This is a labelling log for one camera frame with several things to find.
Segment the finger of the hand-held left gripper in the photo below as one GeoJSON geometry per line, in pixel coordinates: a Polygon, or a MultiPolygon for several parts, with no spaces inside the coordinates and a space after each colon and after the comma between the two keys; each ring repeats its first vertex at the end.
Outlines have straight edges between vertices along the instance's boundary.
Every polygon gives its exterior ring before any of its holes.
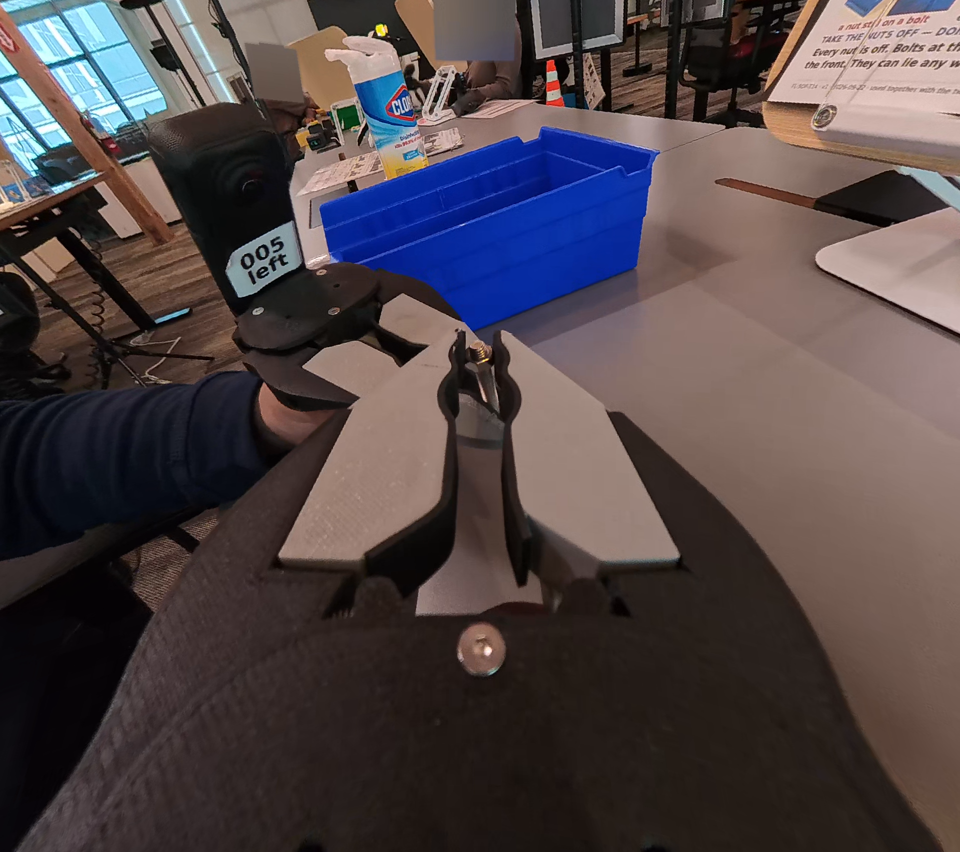
{"type": "MultiPolygon", "coordinates": [[[[357,399],[371,393],[402,369],[398,362],[364,341],[349,341],[318,351],[302,368],[357,399]]],[[[500,450],[503,425],[481,402],[474,366],[468,364],[459,384],[457,435],[461,444],[475,449],[500,450]]]]}
{"type": "Polygon", "coordinates": [[[381,307],[377,343],[399,365],[404,365],[436,342],[450,343],[462,330],[462,319],[400,294],[381,307]]]}

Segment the steel bolt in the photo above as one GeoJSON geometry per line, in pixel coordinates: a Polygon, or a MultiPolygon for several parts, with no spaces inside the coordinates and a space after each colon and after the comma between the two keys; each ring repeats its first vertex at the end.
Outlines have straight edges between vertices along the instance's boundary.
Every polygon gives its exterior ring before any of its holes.
{"type": "Polygon", "coordinates": [[[491,413],[498,416],[500,407],[493,348],[477,340],[467,347],[467,355],[481,402],[491,413]]]}

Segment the instruction sheet on stand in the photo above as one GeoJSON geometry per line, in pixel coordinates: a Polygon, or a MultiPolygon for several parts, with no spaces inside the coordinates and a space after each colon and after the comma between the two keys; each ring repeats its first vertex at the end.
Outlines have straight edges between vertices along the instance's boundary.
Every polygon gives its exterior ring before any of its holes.
{"type": "Polygon", "coordinates": [[[803,148],[853,155],[958,176],[958,114],[911,112],[893,107],[782,104],[769,100],[774,84],[822,0],[807,0],[770,72],[763,103],[767,128],[803,148]]]}

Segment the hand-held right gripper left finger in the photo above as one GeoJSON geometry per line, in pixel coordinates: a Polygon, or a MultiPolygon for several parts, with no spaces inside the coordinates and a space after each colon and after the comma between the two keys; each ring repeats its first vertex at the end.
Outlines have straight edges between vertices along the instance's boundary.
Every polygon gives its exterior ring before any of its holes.
{"type": "Polygon", "coordinates": [[[464,330],[348,411],[281,547],[286,569],[385,577],[414,593],[450,557],[464,330]]]}

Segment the person's torso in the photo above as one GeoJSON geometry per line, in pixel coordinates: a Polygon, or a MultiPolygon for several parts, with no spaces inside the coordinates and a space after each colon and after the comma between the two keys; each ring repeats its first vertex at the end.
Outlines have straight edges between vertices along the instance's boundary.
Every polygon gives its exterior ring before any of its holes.
{"type": "Polygon", "coordinates": [[[152,616],[117,560],[1,613],[1,849],[15,849],[98,730],[152,616]]]}

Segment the black wall monitor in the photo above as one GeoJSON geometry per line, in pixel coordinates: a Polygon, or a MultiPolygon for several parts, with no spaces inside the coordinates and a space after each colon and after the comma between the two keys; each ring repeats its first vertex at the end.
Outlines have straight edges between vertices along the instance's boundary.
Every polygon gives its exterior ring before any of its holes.
{"type": "Polygon", "coordinates": [[[331,26],[348,36],[366,36],[378,25],[388,29],[388,40],[403,57],[420,48],[397,11],[397,0],[307,0],[319,31],[331,26]]]}

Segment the person's left forearm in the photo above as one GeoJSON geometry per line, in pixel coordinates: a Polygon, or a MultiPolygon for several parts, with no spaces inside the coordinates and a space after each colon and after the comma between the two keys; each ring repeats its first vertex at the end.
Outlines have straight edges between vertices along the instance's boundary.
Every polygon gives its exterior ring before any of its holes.
{"type": "Polygon", "coordinates": [[[243,372],[1,404],[1,558],[241,497],[280,460],[243,372]]]}

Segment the blue plastic bin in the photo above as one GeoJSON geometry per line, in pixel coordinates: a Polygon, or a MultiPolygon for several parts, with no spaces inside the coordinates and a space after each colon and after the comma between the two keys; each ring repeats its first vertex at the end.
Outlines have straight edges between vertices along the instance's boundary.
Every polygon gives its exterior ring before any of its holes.
{"type": "Polygon", "coordinates": [[[425,282],[479,329],[635,269],[658,155],[543,127],[318,214],[333,260],[425,282]]]}

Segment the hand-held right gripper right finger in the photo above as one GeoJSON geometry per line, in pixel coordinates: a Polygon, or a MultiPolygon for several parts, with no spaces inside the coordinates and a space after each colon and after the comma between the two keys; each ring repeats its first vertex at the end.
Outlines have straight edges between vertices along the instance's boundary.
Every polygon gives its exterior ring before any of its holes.
{"type": "Polygon", "coordinates": [[[681,553],[602,402],[507,331],[493,359],[516,583],[672,568],[681,553]]]}

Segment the wooden desk black legs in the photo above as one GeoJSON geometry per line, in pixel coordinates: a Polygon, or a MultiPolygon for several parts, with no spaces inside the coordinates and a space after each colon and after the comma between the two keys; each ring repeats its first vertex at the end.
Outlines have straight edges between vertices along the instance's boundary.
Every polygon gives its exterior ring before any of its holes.
{"type": "Polygon", "coordinates": [[[119,360],[122,354],[149,356],[151,355],[149,351],[131,342],[105,338],[63,296],[56,293],[49,282],[43,280],[24,258],[46,241],[57,241],[86,272],[98,289],[119,307],[140,332],[156,331],[191,315],[192,310],[189,307],[180,308],[159,317],[150,315],[85,245],[76,232],[81,219],[92,209],[87,195],[95,189],[101,179],[101,174],[94,173],[78,183],[54,186],[50,193],[14,205],[10,212],[3,214],[2,264],[15,267],[33,282],[48,297],[53,306],[73,321],[103,354],[108,354],[115,360],[119,360]]]}

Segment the tan wooden board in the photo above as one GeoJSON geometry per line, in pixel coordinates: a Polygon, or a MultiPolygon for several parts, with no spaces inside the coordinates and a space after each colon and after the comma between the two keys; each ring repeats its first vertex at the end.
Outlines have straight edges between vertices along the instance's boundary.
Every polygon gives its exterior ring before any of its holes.
{"type": "Polygon", "coordinates": [[[330,48],[346,50],[346,36],[343,29],[330,26],[285,46],[296,53],[303,90],[323,110],[356,97],[347,67],[340,61],[330,62],[326,56],[330,48]]]}
{"type": "Polygon", "coordinates": [[[399,18],[430,66],[437,66],[435,10],[432,0],[395,0],[399,18]]]}

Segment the wooden post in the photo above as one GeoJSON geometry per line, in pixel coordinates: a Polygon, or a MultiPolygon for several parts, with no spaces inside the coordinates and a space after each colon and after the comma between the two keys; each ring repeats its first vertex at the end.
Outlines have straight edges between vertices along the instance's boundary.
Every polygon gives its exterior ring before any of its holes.
{"type": "Polygon", "coordinates": [[[84,124],[71,98],[42,63],[4,9],[1,10],[1,45],[3,53],[19,77],[64,129],[91,168],[102,176],[106,186],[138,223],[141,231],[150,238],[151,243],[156,246],[169,243],[173,239],[173,233],[167,223],[126,170],[111,154],[102,149],[99,141],[84,124]]]}

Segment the white phone stand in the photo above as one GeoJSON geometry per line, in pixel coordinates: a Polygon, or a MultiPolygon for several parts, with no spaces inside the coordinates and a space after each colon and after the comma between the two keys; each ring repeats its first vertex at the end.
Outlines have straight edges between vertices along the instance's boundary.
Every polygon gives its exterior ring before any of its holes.
{"type": "Polygon", "coordinates": [[[437,68],[421,109],[420,124],[436,125],[450,119],[453,115],[450,108],[450,95],[458,75],[454,66],[437,68]]]}

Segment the sleeved printed paper sheet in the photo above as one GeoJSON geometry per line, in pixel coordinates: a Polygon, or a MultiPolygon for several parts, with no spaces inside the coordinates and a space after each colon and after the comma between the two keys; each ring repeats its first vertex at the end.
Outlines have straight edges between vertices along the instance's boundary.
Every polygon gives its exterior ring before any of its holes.
{"type": "Polygon", "coordinates": [[[370,175],[381,174],[383,174],[383,165],[378,153],[367,152],[317,170],[296,195],[300,197],[316,194],[346,186],[348,182],[370,175]]]}

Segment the black office chair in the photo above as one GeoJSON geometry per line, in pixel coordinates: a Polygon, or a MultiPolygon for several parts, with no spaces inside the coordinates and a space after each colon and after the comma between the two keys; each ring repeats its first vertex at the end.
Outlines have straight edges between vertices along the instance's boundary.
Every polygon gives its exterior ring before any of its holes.
{"type": "Polygon", "coordinates": [[[692,121],[711,122],[727,129],[745,125],[763,128],[760,113],[738,108],[738,90],[756,94],[762,87],[765,62],[764,45],[768,29],[759,24],[734,42],[734,20],[722,24],[690,26],[680,61],[680,85],[694,93],[692,121]],[[710,95],[729,91],[726,110],[708,117],[710,95]]]}

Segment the wipes canister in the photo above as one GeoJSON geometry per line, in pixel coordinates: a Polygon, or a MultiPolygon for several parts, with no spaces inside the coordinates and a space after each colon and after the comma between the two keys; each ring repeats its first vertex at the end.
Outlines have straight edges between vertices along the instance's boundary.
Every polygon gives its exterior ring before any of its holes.
{"type": "Polygon", "coordinates": [[[342,45],[324,54],[347,68],[385,178],[426,168],[426,145],[394,46],[367,37],[345,37],[342,45]]]}

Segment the person's left hand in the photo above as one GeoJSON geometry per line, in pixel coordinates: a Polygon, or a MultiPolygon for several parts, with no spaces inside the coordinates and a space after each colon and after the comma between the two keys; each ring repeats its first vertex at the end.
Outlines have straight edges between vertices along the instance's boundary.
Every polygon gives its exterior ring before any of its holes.
{"type": "Polygon", "coordinates": [[[270,457],[282,456],[303,443],[334,415],[328,410],[296,410],[262,383],[253,402],[253,433],[270,457]]]}

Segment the black floor lamp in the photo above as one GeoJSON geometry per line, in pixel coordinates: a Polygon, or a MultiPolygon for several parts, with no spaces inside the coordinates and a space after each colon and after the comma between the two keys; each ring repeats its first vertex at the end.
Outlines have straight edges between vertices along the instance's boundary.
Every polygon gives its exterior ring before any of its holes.
{"type": "Polygon", "coordinates": [[[190,91],[193,100],[198,107],[204,107],[208,104],[204,95],[188,72],[185,62],[178,53],[174,43],[169,38],[163,24],[155,11],[157,6],[163,5],[165,0],[121,0],[121,8],[131,13],[143,12],[150,20],[153,29],[158,38],[150,43],[150,54],[155,63],[162,69],[174,73],[181,78],[186,88],[190,91]]]}

